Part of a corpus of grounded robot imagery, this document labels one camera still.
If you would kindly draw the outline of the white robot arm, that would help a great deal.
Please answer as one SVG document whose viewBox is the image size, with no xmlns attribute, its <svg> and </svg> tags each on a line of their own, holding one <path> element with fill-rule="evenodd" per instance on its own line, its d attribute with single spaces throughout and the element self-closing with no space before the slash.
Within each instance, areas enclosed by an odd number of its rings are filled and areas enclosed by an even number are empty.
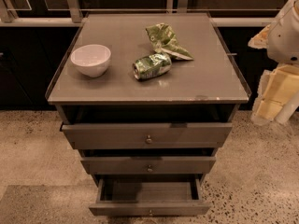
<svg viewBox="0 0 299 224">
<path fill-rule="evenodd" d="M 288 0 L 248 46 L 266 49 L 278 63 L 273 71 L 263 71 L 251 120 L 256 125 L 284 124 L 299 106 L 299 0 Z"/>
</svg>

